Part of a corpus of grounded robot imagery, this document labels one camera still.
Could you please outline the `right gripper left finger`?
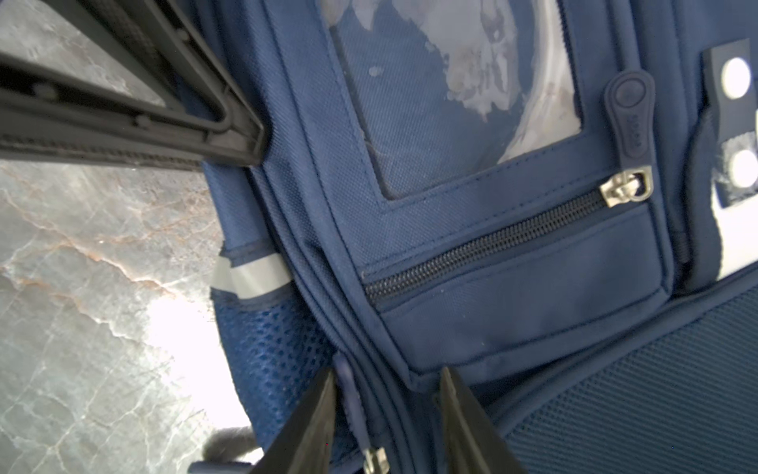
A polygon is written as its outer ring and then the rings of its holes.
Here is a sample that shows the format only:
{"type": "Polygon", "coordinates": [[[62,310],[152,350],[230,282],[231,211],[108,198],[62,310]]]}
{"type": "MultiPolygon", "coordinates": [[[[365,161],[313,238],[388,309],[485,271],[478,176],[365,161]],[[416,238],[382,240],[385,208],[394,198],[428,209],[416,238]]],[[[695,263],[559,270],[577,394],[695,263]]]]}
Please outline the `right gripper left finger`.
{"type": "Polygon", "coordinates": [[[328,473],[336,409],[336,375],[321,369],[252,473],[328,473]]]}

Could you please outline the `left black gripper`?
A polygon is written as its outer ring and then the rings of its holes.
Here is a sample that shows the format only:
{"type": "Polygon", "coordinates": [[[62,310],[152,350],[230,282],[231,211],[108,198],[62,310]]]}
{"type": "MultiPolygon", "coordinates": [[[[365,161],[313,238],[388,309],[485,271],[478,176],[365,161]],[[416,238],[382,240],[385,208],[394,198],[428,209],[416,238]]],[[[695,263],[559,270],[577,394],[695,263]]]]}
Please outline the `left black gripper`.
{"type": "Polygon", "coordinates": [[[179,2],[55,1],[51,8],[157,101],[3,53],[5,157],[194,172],[205,163],[263,163],[264,121],[179,2]]]}

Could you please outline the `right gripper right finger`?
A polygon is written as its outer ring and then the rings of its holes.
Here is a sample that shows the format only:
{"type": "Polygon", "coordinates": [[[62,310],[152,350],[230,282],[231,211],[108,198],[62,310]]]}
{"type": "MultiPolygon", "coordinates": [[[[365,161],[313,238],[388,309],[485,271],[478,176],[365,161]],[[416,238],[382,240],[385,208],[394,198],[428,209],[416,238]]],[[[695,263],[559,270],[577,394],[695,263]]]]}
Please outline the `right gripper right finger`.
{"type": "Polygon", "coordinates": [[[449,473],[526,473],[453,367],[440,375],[440,405],[449,473]]]}

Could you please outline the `navy blue backpack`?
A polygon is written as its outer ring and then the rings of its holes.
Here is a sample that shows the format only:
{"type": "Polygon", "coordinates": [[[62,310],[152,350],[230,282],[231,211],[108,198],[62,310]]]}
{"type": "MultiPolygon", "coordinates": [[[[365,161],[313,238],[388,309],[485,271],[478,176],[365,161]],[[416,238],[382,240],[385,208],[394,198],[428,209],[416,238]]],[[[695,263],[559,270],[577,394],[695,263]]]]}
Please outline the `navy blue backpack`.
{"type": "Polygon", "coordinates": [[[453,367],[526,473],[757,469],[753,1],[187,1],[262,116],[206,165],[264,452],[449,473],[453,367]]]}

